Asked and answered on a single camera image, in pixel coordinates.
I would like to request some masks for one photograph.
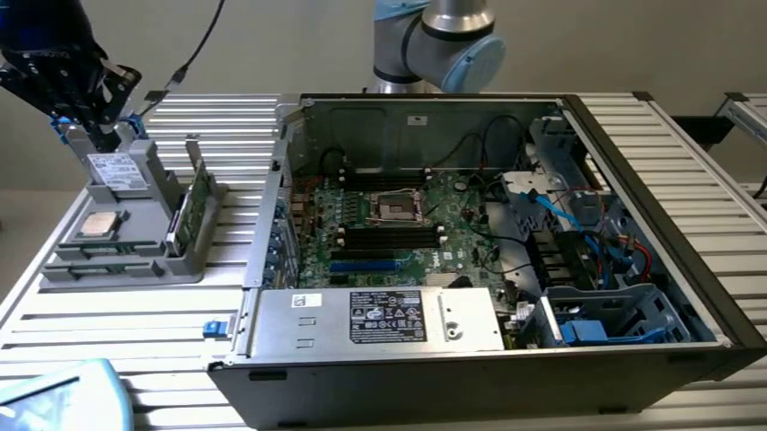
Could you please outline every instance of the blue cable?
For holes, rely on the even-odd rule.
[[[565,218],[572,226],[575,227],[575,229],[577,229],[577,232],[583,232],[584,228],[580,226],[580,223],[577,222],[577,219],[567,214],[564,211],[561,211],[559,208],[556,208],[553,206],[553,204],[551,203],[551,201],[548,199],[545,199],[543,197],[543,195],[537,195],[536,196],[536,202],[543,205],[543,207],[545,207],[545,209],[548,211],[551,211],[553,214],[556,214],[557,216]],[[588,247],[591,247],[591,249],[595,251],[596,253],[596,258],[601,259],[601,251],[599,249],[599,244],[596,244],[595,240],[591,238],[591,236],[584,235],[585,238],[585,244],[588,244]],[[607,265],[607,260],[604,261],[603,265],[601,265],[601,287],[607,288],[608,286],[608,281],[609,281],[609,272],[608,272],[608,265]]]

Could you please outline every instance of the black cable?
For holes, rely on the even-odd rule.
[[[478,140],[478,142],[481,142],[481,136],[478,135],[478,133],[477,132],[468,132],[464,135],[464,137],[460,138],[460,141],[457,141],[457,144],[454,145],[450,152],[440,160],[437,160],[434,163],[430,164],[432,168],[436,168],[437,166],[440,166],[444,162],[446,162],[450,159],[450,157],[453,157],[454,153],[457,153],[457,150],[460,150],[460,147],[464,146],[465,141],[468,141],[468,138],[472,136],[474,136],[476,139]]]
[[[146,113],[157,107],[157,105],[162,102],[162,100],[165,99],[165,96],[170,92],[169,91],[170,87],[180,85],[182,80],[185,79],[186,72],[189,71],[189,66],[192,65],[197,56],[200,55],[200,52],[202,51],[202,47],[206,44],[206,40],[210,37],[210,33],[213,32],[213,29],[216,28],[216,24],[218,23],[218,17],[220,17],[220,12],[224,8],[224,3],[226,3],[226,0],[218,0],[218,7],[216,8],[216,13],[213,14],[213,19],[210,20],[210,23],[206,26],[205,35],[202,36],[202,40],[200,40],[200,43],[197,44],[197,46],[194,48],[194,52],[192,53],[192,56],[185,61],[185,63],[181,65],[181,67],[178,67],[178,69],[176,69],[176,71],[172,73],[170,80],[168,81],[168,83],[165,84],[165,87],[162,88],[162,94],[157,97],[157,99],[153,102],[149,103],[146,108],[141,111],[141,113],[138,114],[140,117],[144,117],[146,115]]]
[[[484,163],[488,161],[489,130],[490,130],[492,126],[494,125],[494,123],[497,121],[500,121],[501,119],[509,119],[516,124],[516,127],[519,128],[519,145],[521,146],[525,143],[525,128],[523,127],[523,123],[519,120],[519,118],[515,117],[512,114],[501,114],[501,115],[496,116],[489,121],[488,125],[484,127],[484,132],[481,133],[481,149],[480,149],[480,153],[478,153],[480,166],[482,166]]]
[[[422,216],[424,216],[424,217],[429,216],[429,214],[436,210],[436,208],[440,207],[440,205],[442,204],[444,200],[445,200],[445,198],[442,198],[442,200],[440,200],[436,204],[433,204],[433,207],[430,207],[429,210],[428,210],[425,213],[422,213]]]
[[[767,189],[767,176],[764,176],[764,180],[761,181],[761,186],[759,187],[759,190],[756,190],[756,193],[753,193],[755,199],[759,199],[765,189]]]
[[[326,156],[330,153],[338,153],[341,155],[341,157],[346,157],[346,152],[344,151],[344,149],[338,146],[329,146],[324,149],[322,153],[320,154],[320,162],[318,162],[318,172],[320,175],[324,175],[324,159],[326,158]]]
[[[482,186],[481,188],[477,188],[476,191],[478,191],[478,189],[484,189],[486,190],[492,185],[500,183],[500,180],[494,180],[493,182],[490,182],[489,184],[486,184],[485,186]],[[468,201],[470,200],[472,197],[472,193],[468,194],[468,196],[465,197],[465,202],[464,205],[461,207],[460,210],[460,214],[462,215],[465,208],[468,207]],[[525,242],[521,241],[517,238],[513,238],[512,236],[501,236],[501,235],[493,235],[492,233],[484,233],[481,231],[478,231],[477,229],[474,229],[474,227],[470,225],[470,221],[465,221],[465,226],[468,227],[468,230],[470,232],[473,232],[476,235],[481,236],[482,238],[486,238],[488,240],[507,240],[507,241],[513,241],[520,245],[525,245]]]
[[[532,263],[525,263],[524,265],[520,265],[520,266],[516,267],[516,268],[511,268],[508,271],[493,271],[492,269],[489,269],[489,268],[486,267],[486,264],[484,264],[484,263],[481,264],[481,268],[482,268],[485,271],[488,271],[490,274],[494,274],[494,275],[497,275],[497,276],[501,276],[501,275],[504,275],[504,274],[508,274],[509,272],[516,272],[516,271],[519,271],[520,269],[527,268],[527,267],[532,267]]]

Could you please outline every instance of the slotted aluminum surface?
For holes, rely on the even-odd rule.
[[[763,228],[645,102],[629,94],[584,94],[583,98],[713,273],[767,335]],[[222,353],[228,343],[205,343],[200,328],[240,305],[246,246],[273,144],[276,100],[269,95],[172,96],[158,106],[148,131],[157,140],[165,166],[188,177],[182,138],[197,131],[208,169],[230,187],[206,277],[189,286],[37,293],[36,270],[65,229],[62,222],[0,307],[0,387],[80,359],[106,357],[132,394],[140,429],[246,429],[201,371],[200,356]],[[72,211],[81,205],[77,202]],[[767,360],[720,383],[687,386],[639,415],[440,424],[417,429],[767,429]]]
[[[767,119],[767,94],[747,94],[745,97],[749,98],[749,105],[753,110]]]

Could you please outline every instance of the light blue object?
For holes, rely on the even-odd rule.
[[[625,265],[631,265],[631,257],[623,256],[623,252],[617,247],[608,247],[609,256],[620,260]]]
[[[414,13],[425,9],[429,3],[430,0],[376,0],[372,19],[380,21]]]
[[[121,121],[125,121],[130,125],[130,128],[133,128],[136,137],[138,139],[148,139],[146,129],[144,128],[144,119],[138,114],[130,114],[124,119],[121,119]]]
[[[0,429],[132,431],[130,399],[109,361],[88,360],[4,388]]]
[[[442,78],[444,92],[480,92],[498,73],[505,44],[497,36],[485,36],[462,53]]]
[[[577,232],[584,231],[584,228],[580,226],[577,219],[572,215],[569,215],[564,211],[561,211],[559,208],[556,208],[553,206],[553,204],[551,203],[551,201],[543,197],[543,195],[536,196],[536,202],[540,205],[543,205],[547,208],[547,210],[551,211],[553,214],[556,214],[559,217],[565,218],[571,222],[575,229],[577,229]]]
[[[69,141],[66,141],[65,132],[61,129],[62,124],[72,124],[72,121],[66,117],[58,117],[57,119],[50,117],[50,127],[53,128],[53,132],[56,132],[56,135],[58,136],[61,143],[64,145],[69,145]]]
[[[608,337],[601,321],[568,321],[560,325],[561,339],[568,346],[604,346],[608,344],[653,344],[664,340],[665,328],[648,330],[635,337]]]
[[[209,321],[202,327],[204,339],[224,339],[228,335],[229,323],[226,321]]]
[[[568,321],[560,325],[561,339],[571,346],[607,344],[608,335],[600,321]]]

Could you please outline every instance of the blue plastic tab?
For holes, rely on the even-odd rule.
[[[69,145],[69,141],[66,141],[65,132],[61,128],[62,124],[64,125],[72,124],[72,121],[66,117],[60,117],[57,119],[50,118],[50,127],[53,128],[53,131],[56,132],[56,135],[58,136],[58,140],[61,141],[61,143],[64,145]]]
[[[560,325],[560,332],[564,343],[577,347],[661,343],[665,339],[667,329],[655,328],[640,336],[608,337],[601,321],[568,321]]]
[[[480,92],[498,73],[505,57],[505,43],[489,35],[464,52],[442,78],[444,92]]]
[[[226,321],[209,321],[202,327],[204,339],[224,339],[228,337],[229,323]]]
[[[568,321],[560,326],[561,338],[571,346],[607,344],[608,335],[600,321]]]
[[[130,125],[130,128],[133,128],[136,137],[138,139],[148,139],[146,129],[144,128],[144,119],[138,114],[130,114],[124,119],[121,119],[121,121],[125,121]]]

